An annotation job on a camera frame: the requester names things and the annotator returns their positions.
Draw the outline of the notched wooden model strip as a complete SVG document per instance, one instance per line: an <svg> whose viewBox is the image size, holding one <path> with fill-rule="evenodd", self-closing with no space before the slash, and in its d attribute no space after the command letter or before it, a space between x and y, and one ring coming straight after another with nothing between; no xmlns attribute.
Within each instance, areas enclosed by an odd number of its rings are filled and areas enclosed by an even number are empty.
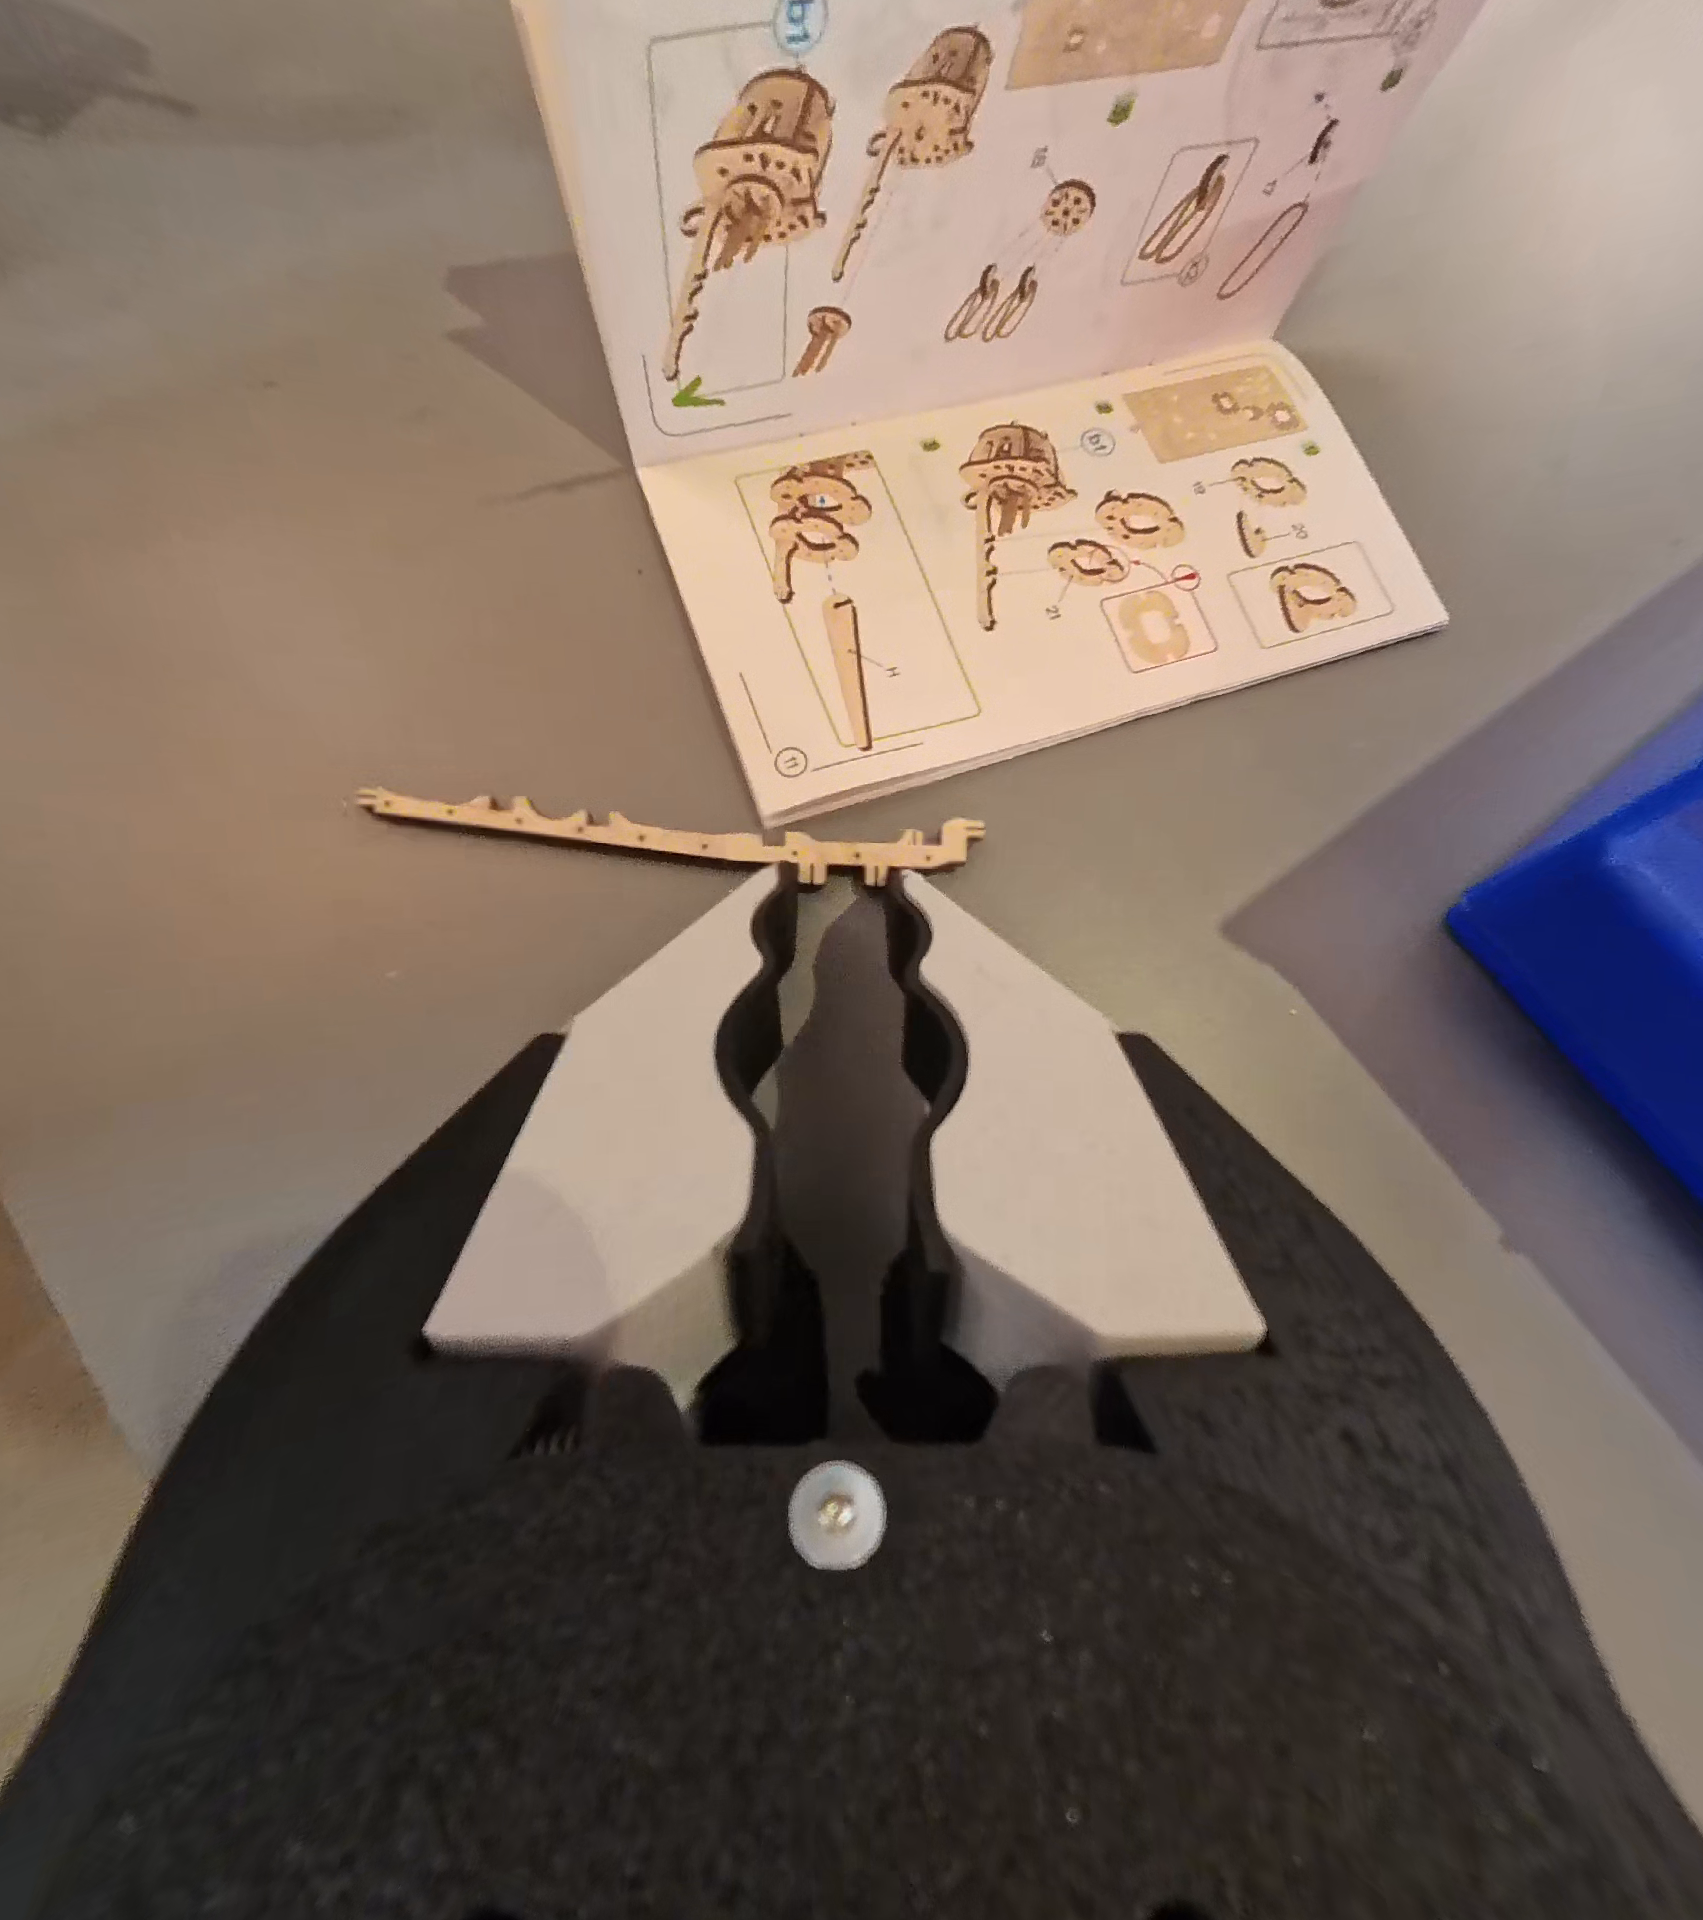
<svg viewBox="0 0 1703 1920"><path fill-rule="evenodd" d="M885 886L894 875L935 875L962 870L988 837L986 822L952 817L935 833L907 829L885 839L812 837L789 829L763 837L741 829L667 829L645 825L605 813L585 810L546 814L525 795L500 802L474 795L469 802L432 802L406 795L381 785L353 793L353 803L390 825L436 829L473 837L509 837L533 845L611 851L620 858L663 858L695 866L736 870L785 870L803 890L816 890L836 875L848 875L869 890Z"/></svg>

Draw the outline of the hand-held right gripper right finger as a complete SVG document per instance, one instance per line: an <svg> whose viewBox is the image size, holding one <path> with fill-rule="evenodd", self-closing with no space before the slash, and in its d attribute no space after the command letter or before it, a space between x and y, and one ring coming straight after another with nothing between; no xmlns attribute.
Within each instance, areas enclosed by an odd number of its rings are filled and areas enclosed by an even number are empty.
<svg viewBox="0 0 1703 1920"><path fill-rule="evenodd" d="M1110 1020L919 875L884 916L923 1116L872 1423L970 1446L1030 1372L1098 1399L1122 1363L1251 1355L1266 1313Z"/></svg>

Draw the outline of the open assembly instruction booklet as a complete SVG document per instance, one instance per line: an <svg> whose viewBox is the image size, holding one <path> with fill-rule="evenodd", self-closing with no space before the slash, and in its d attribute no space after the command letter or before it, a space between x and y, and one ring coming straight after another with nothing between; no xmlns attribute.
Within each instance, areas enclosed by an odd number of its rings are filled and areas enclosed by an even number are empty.
<svg viewBox="0 0 1703 1920"><path fill-rule="evenodd" d="M1479 4L514 4L767 825L1447 611L1277 327Z"/></svg>

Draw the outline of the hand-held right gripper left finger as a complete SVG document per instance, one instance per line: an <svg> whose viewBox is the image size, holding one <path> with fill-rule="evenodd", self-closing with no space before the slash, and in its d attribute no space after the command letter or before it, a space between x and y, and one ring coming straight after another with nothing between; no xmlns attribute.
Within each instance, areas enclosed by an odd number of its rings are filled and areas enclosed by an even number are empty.
<svg viewBox="0 0 1703 1920"><path fill-rule="evenodd" d="M436 1357L648 1371L709 1446L824 1434L819 1288L759 1108L796 934L799 885L753 875L569 1024L422 1327Z"/></svg>

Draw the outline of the blue plastic bin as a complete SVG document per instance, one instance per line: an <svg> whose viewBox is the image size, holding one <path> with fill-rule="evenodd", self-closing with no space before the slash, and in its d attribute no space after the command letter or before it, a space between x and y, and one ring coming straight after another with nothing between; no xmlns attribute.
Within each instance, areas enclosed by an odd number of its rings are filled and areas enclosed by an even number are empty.
<svg viewBox="0 0 1703 1920"><path fill-rule="evenodd" d="M1703 694L1443 925L1703 1211Z"/></svg>

